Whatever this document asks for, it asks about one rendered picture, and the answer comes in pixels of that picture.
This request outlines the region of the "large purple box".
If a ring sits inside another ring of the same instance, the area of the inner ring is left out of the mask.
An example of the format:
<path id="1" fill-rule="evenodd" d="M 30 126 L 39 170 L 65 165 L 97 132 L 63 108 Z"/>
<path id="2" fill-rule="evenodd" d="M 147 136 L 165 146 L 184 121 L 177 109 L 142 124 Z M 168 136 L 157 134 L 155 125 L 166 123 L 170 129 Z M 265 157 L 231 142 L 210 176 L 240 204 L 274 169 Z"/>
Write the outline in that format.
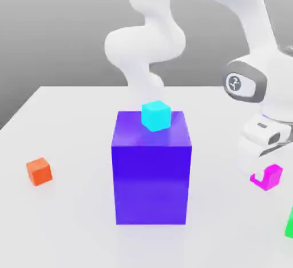
<path id="1" fill-rule="evenodd" d="M 112 139 L 112 169 L 118 225 L 183 225 L 187 218 L 192 143 L 184 113 L 157 132 L 141 112 L 120 111 Z"/>

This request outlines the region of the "small magenta cube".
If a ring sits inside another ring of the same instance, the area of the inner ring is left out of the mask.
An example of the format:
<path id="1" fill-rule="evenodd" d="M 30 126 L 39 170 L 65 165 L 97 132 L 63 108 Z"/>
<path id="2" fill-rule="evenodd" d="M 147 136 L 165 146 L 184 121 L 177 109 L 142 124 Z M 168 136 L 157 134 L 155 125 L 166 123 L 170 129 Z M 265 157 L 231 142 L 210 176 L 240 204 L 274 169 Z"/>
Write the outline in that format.
<path id="1" fill-rule="evenodd" d="M 264 191 L 268 191 L 280 182 L 283 169 L 279 165 L 271 165 L 264 170 L 263 179 L 260 181 L 256 178 L 256 174 L 250 176 L 250 181 Z"/>

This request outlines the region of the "small orange cube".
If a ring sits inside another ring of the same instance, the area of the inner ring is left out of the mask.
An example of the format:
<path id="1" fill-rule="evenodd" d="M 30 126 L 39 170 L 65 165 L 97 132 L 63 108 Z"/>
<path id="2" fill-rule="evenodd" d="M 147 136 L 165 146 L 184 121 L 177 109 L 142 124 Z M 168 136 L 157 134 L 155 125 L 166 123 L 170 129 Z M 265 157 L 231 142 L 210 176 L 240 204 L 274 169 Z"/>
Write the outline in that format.
<path id="1" fill-rule="evenodd" d="M 39 158 L 26 164 L 28 176 L 34 186 L 39 186 L 53 179 L 49 163 Z"/>

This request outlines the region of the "small green cube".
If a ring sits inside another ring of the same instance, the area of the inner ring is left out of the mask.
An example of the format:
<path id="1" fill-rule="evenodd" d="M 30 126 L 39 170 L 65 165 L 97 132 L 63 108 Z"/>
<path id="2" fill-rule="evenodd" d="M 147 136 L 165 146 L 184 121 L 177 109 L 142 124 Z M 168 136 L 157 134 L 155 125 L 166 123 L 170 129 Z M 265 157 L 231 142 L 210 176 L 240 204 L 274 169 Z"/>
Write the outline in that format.
<path id="1" fill-rule="evenodd" d="M 293 239 L 293 207 L 291 208 L 289 218 L 286 224 L 284 235 L 288 238 Z"/>

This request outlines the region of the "small cyan cube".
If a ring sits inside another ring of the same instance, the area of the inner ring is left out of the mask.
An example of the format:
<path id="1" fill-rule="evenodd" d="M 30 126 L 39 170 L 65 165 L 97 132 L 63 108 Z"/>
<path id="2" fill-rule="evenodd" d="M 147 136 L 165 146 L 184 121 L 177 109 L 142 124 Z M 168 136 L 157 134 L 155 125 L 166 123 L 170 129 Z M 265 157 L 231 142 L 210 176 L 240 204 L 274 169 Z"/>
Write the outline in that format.
<path id="1" fill-rule="evenodd" d="M 162 101 L 142 105 L 141 123 L 149 131 L 155 132 L 171 126 L 171 107 Z"/>

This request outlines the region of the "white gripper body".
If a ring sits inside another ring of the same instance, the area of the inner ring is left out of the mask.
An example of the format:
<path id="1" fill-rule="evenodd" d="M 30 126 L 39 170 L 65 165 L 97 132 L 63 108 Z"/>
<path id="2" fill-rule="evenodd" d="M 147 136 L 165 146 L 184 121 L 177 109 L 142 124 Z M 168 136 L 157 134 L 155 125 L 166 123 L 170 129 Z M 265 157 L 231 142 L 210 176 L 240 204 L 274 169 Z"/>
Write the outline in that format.
<path id="1" fill-rule="evenodd" d="M 271 165 L 280 165 L 287 150 L 293 150 L 293 141 L 264 146 L 241 137 L 236 164 L 245 175 L 256 174 Z"/>

